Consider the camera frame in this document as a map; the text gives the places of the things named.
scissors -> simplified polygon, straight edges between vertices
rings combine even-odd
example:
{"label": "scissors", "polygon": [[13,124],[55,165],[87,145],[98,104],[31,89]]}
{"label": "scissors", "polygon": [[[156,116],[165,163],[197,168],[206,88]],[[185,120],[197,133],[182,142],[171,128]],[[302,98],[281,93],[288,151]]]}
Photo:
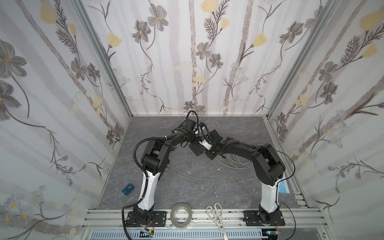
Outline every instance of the scissors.
{"label": "scissors", "polygon": [[[208,209],[213,214],[213,217],[211,215],[209,215]],[[214,207],[207,206],[207,208],[205,210],[206,210],[208,217],[216,223],[220,232],[223,234],[224,239],[228,240],[228,236],[227,236],[227,233],[225,232],[224,225],[223,225],[223,208],[221,207],[220,203],[218,203],[218,202],[215,203]]]}

gray marble surface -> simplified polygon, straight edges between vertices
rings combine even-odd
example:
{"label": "gray marble surface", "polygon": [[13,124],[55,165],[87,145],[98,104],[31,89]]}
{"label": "gray marble surface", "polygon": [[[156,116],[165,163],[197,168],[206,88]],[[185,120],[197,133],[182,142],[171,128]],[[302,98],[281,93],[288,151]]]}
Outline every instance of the gray marble surface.
{"label": "gray marble surface", "polygon": [[[170,134],[183,119],[184,117],[171,116],[132,118],[98,209],[121,209],[122,206],[137,201],[143,172],[133,161],[133,148],[144,138]],[[233,137],[254,145],[272,142],[261,117],[199,117],[199,121],[205,122],[210,131],[216,129],[222,137]],[[145,146],[146,143],[139,147],[138,159],[141,158]],[[214,160],[210,160],[205,154],[197,157],[189,147],[182,148],[180,145],[170,153],[169,159],[174,167],[197,177],[209,176],[227,168],[216,160],[225,162],[221,157]],[[154,209],[171,209],[180,202],[188,204],[192,209],[205,209],[216,202],[224,209],[258,208],[261,200],[261,182],[257,179],[253,167],[245,170],[227,169],[215,177],[238,179],[241,182],[191,180],[165,171],[157,184]],[[129,183],[132,183],[135,189],[125,196],[121,191]],[[280,193],[279,200],[289,207],[298,207],[293,193]]]}

masking tape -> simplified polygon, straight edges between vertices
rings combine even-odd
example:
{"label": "masking tape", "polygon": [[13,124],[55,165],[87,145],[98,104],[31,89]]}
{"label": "masking tape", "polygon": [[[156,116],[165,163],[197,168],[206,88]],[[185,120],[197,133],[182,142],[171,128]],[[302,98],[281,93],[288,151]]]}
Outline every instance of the masking tape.
{"label": "masking tape", "polygon": [[[178,222],[175,221],[175,214],[179,210],[185,210],[188,213],[188,219],[184,223],[178,223]],[[176,204],[172,208],[172,210],[170,212],[170,221],[172,222],[172,225],[176,229],[178,229],[178,230],[186,229],[189,226],[189,224],[191,223],[191,220],[192,220],[192,210],[191,210],[191,208],[187,204],[184,204],[184,203]]]}

robotic arm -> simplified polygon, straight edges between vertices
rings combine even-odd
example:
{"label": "robotic arm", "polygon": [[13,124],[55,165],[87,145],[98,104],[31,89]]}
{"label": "robotic arm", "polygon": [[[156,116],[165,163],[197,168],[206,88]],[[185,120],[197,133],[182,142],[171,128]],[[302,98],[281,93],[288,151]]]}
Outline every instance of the robotic arm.
{"label": "robotic arm", "polygon": [[187,116],[181,125],[172,130],[171,136],[165,137],[165,140],[149,140],[141,158],[142,166],[148,175],[148,184],[146,184],[146,174],[143,173],[140,196],[144,193],[145,188],[146,193],[143,200],[133,208],[137,221],[142,225],[148,225],[152,220],[155,188],[169,163],[169,153],[175,149],[176,145],[186,142],[197,156],[205,152],[209,159],[213,160],[217,155],[224,157],[223,154],[228,153],[252,161],[256,176],[262,182],[259,221],[263,225],[275,222],[275,217],[280,212],[277,204],[277,183],[283,177],[285,165],[273,147],[269,144],[253,146],[230,137],[222,138],[216,130],[205,136],[202,132],[204,129],[206,129],[204,123],[199,123],[198,120],[195,122]]}

floral wallpaper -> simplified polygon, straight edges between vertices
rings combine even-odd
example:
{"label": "floral wallpaper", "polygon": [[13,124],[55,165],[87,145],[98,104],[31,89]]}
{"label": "floral wallpaper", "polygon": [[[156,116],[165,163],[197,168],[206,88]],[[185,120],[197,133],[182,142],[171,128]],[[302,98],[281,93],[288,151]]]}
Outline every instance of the floral wallpaper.
{"label": "floral wallpaper", "polygon": [[128,118],[70,2],[0,3],[0,232],[79,239]]}
{"label": "floral wallpaper", "polygon": [[384,233],[383,51],[383,3],[341,1],[268,116],[307,200],[339,240]]}
{"label": "floral wallpaper", "polygon": [[266,114],[326,4],[82,2],[134,114]]}

